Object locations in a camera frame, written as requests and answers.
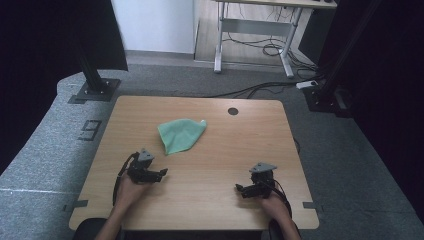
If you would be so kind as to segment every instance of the green cloth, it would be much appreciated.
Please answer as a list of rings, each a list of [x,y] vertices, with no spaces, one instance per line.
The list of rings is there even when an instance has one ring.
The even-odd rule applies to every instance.
[[[165,145],[166,155],[190,149],[206,128],[206,121],[200,123],[191,119],[177,119],[158,126]]]

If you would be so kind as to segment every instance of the circular hole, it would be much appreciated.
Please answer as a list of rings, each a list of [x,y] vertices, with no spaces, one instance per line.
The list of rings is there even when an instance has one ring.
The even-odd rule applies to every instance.
[[[228,113],[229,113],[230,115],[235,116],[235,115],[237,115],[237,114],[238,114],[238,110],[237,110],[237,108],[229,108],[229,109],[228,109]]]

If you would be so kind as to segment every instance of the standing desk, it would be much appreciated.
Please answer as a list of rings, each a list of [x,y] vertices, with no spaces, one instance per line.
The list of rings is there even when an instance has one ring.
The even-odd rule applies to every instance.
[[[236,108],[237,115],[228,110]],[[206,120],[192,149],[166,156],[157,126],[180,118]],[[281,102],[275,100],[121,96],[114,107],[74,209],[69,226],[87,218],[107,218],[120,168],[131,153],[155,155],[151,171],[168,168],[160,183],[128,212],[126,230],[263,230],[268,217],[235,184],[251,185],[249,169],[258,162],[276,165],[301,229],[319,225],[302,165]]]
[[[218,26],[218,44],[215,49],[215,65],[214,72],[221,72],[222,62],[222,33],[246,33],[257,35],[272,35],[282,36],[286,38],[284,50],[280,53],[280,58],[283,63],[284,70],[288,78],[293,78],[294,74],[290,66],[287,54],[290,45],[293,41],[297,25],[299,23],[300,14],[303,8],[319,8],[319,9],[334,9],[337,4],[334,0],[331,3],[326,3],[324,0],[215,0],[220,5],[218,12],[219,26]],[[294,7],[293,20],[290,23],[269,22],[269,21],[253,21],[244,19],[230,19],[224,16],[225,4],[229,3],[242,3],[242,4],[257,4],[257,5],[272,5],[272,6],[286,6]]]

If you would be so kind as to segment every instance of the person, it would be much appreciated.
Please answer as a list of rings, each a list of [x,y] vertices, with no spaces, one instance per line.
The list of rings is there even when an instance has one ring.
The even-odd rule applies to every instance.
[[[96,240],[113,240],[119,235],[120,226],[123,218],[125,217],[128,209],[137,202],[143,194],[145,194],[148,189],[152,186],[152,183],[144,184],[135,184],[128,176],[126,171],[121,177],[121,182],[118,188],[118,193],[116,196],[115,206],[112,208],[109,218],[104,222],[100,221],[101,226],[100,231],[97,233]],[[272,192],[270,196],[266,199],[257,197],[256,201],[261,205],[265,214],[271,217],[278,224],[278,229],[281,231],[279,236],[282,236],[284,240],[298,240],[301,239],[299,232],[297,230],[296,224],[291,219],[287,207],[283,204],[280,196]],[[87,234],[83,233],[85,230],[82,228],[87,228],[84,225],[84,222],[78,227],[74,240],[76,239],[90,239]]]

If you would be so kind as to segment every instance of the white wall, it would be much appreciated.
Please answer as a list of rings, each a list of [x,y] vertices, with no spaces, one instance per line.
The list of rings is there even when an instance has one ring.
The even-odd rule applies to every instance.
[[[112,0],[125,50],[194,53],[196,0]]]

